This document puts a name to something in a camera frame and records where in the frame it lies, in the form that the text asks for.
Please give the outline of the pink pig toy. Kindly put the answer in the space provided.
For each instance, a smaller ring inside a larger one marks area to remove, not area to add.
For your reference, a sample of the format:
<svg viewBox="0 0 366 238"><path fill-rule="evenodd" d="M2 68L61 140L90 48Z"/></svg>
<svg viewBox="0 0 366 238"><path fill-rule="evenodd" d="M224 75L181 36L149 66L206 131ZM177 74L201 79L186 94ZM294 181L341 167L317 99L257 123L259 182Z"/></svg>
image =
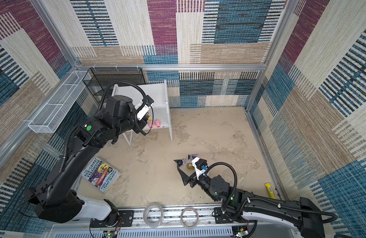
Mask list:
<svg viewBox="0 0 366 238"><path fill-rule="evenodd" d="M152 120L148 122L148 125L149 125L149 127L150 127L151 129L152 129L152 128L154 128L154 127L156 127L156 126L155 126L155 122L154 122L154 121L152 121Z"/></svg>
<svg viewBox="0 0 366 238"><path fill-rule="evenodd" d="M161 122L160 122L160 120L156 120L156 121L154 122L154 125L155 125L157 128L160 128L160 127L161 127Z"/></svg>

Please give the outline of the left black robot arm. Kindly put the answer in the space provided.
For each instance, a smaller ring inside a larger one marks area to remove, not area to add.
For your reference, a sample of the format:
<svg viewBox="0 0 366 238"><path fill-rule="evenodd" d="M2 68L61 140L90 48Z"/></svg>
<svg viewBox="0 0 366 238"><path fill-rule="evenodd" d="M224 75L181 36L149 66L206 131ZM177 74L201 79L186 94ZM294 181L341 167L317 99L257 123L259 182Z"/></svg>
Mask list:
<svg viewBox="0 0 366 238"><path fill-rule="evenodd" d="M140 92L140 106L135 106L127 96L109 96L110 88L116 84L126 84ZM125 80L111 82L104 90L95 115L75 125L67 134L60 160L52 171L39 185L24 192L26 201L35 206L37 218L56 223L95 219L108 227L115 226L119 214L112 202L86 198L72 190L72 186L108 141L115 144L127 131L146 135L143 129L153 103L138 85Z"/></svg>

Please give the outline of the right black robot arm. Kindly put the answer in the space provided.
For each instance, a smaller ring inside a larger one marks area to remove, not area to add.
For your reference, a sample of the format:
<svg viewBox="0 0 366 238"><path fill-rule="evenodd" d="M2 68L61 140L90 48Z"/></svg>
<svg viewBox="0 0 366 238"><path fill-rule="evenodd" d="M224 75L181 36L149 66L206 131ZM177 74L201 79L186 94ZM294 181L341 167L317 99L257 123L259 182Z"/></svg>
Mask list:
<svg viewBox="0 0 366 238"><path fill-rule="evenodd" d="M234 183L229 184L220 175L210 177L209 172L216 166L228 167ZM324 225L338 218L334 213L320 210L304 197L298 201L277 200L238 189L236 170L228 163L216 162L209 166L206 160L196 158L193 167L195 171L187 175L177 166L184 185L198 185L214 202L220 202L220 216L227 222L266 221L298 231L304 238L324 238Z"/></svg>

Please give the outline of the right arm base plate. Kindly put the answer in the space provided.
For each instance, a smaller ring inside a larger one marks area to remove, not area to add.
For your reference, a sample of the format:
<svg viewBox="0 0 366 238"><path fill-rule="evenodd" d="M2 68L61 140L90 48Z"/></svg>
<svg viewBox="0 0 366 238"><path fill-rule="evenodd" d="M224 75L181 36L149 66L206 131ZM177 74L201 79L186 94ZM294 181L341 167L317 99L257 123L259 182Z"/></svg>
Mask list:
<svg viewBox="0 0 366 238"><path fill-rule="evenodd" d="M222 213L221 207L215 207L212 216L215 219L216 224L230 224L239 222L239 218L234 218L236 216L235 213L225 212Z"/></svg>

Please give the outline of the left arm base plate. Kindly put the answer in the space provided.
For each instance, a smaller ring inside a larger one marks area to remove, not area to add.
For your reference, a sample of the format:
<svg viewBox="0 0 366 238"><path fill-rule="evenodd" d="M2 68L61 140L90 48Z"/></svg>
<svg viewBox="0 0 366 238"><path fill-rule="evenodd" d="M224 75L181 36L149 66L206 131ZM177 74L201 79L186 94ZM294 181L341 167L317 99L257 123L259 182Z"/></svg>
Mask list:
<svg viewBox="0 0 366 238"><path fill-rule="evenodd" d="M103 221L93 219L90 222L91 228L119 228L119 227L131 227L133 222L134 210L119 210L117 215L114 215L114 218L108 218Z"/></svg>

